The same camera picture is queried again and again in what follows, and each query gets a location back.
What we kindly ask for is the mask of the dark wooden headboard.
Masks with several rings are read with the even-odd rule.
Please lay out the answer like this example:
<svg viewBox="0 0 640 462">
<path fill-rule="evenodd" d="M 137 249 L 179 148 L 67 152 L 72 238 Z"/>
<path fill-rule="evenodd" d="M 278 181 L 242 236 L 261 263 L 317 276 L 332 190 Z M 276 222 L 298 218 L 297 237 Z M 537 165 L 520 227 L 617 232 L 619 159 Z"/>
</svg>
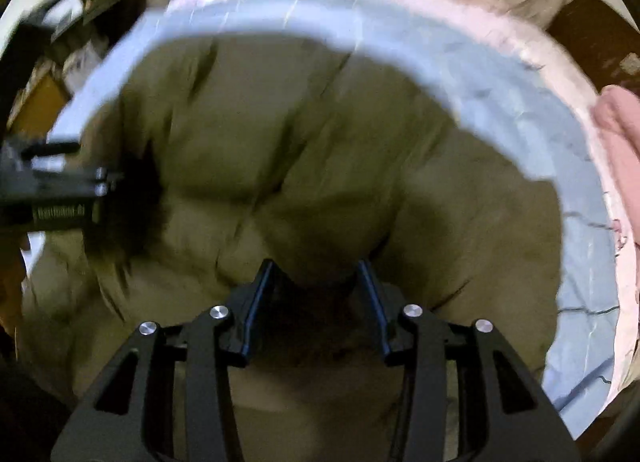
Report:
<svg viewBox="0 0 640 462">
<path fill-rule="evenodd" d="M 604 1 L 572 0 L 547 32 L 598 91 L 614 84 L 639 94 L 639 32 Z"/>
</svg>

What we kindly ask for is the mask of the pink cartoon print bedspread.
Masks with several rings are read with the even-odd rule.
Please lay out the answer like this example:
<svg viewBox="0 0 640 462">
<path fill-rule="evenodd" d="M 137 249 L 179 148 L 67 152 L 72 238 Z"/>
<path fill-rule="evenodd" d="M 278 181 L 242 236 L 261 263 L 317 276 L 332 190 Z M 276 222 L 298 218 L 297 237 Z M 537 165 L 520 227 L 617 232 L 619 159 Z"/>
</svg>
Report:
<svg viewBox="0 0 640 462">
<path fill-rule="evenodd" d="M 172 10 L 205 8 L 229 0 L 170 0 Z M 587 76 L 541 29 L 506 12 L 463 0 L 386 0 L 422 18 L 434 18 L 466 32 L 479 44 L 494 48 L 521 61 L 527 70 L 538 73 L 541 81 L 562 100 L 582 126 L 589 157 L 600 177 L 602 200 L 611 220 L 615 246 L 611 263 L 615 267 L 618 304 L 612 353 L 612 367 L 601 370 L 608 398 L 614 399 L 639 377 L 637 352 L 639 319 L 639 248 L 634 244 L 624 203 L 620 197 L 608 153 L 591 112 L 600 93 Z"/>
</svg>

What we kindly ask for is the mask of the blue plaid bed sheet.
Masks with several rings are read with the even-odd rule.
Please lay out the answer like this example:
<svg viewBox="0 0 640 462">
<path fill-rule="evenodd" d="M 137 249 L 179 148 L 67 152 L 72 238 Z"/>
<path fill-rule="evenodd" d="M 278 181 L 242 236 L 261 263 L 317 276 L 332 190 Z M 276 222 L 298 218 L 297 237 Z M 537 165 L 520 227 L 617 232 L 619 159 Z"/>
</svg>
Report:
<svg viewBox="0 0 640 462">
<path fill-rule="evenodd" d="M 544 370 L 531 371 L 559 404 L 570 431 L 584 430 L 608 394 L 600 372 L 612 367 L 614 352 L 611 220 L 582 126 L 521 61 L 386 0 L 229 0 L 143 14 L 63 117 L 75 122 L 87 114 L 89 122 L 93 110 L 112 99 L 134 66 L 161 44 L 267 35 L 314 40 L 397 68 L 526 179 L 552 183 L 562 231 L 556 328 Z"/>
</svg>

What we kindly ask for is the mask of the dark wooden side desk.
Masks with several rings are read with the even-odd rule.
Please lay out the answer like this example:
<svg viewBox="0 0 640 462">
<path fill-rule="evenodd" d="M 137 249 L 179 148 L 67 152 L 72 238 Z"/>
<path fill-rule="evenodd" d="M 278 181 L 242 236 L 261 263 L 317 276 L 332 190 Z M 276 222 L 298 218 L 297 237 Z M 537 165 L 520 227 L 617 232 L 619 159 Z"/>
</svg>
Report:
<svg viewBox="0 0 640 462">
<path fill-rule="evenodd" d="M 1 51 L 1 133 L 18 92 L 42 59 L 63 66 L 88 42 L 108 49 L 134 26 L 148 0 L 43 0 L 15 25 Z"/>
</svg>

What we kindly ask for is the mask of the olive green hooded puffer jacket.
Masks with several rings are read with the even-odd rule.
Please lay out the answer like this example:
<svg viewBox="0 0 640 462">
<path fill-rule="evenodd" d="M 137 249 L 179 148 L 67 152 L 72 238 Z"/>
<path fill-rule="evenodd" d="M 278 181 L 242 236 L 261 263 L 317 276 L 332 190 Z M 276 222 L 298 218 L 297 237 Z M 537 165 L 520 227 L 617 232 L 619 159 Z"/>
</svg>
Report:
<svg viewBox="0 0 640 462">
<path fill-rule="evenodd" d="M 401 374 L 371 345 L 358 260 L 440 318 L 486 318 L 540 374 L 556 328 L 552 183 L 460 129 L 397 68 L 285 36 L 178 39 L 95 108 L 75 168 L 122 175 L 95 233 L 52 233 L 17 358 L 76 404 L 142 321 L 174 325 L 250 282 L 294 281 L 231 375 L 250 461 L 382 461 Z"/>
</svg>

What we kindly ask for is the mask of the pink folded quilt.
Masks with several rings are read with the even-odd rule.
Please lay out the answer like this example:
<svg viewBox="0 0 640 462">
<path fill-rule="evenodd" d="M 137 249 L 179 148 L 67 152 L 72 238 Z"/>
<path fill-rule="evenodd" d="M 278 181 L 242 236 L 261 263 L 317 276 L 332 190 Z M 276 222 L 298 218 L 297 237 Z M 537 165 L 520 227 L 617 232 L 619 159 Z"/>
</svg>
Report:
<svg viewBox="0 0 640 462">
<path fill-rule="evenodd" d="M 611 84 L 602 89 L 591 116 L 639 246 L 639 97 Z"/>
</svg>

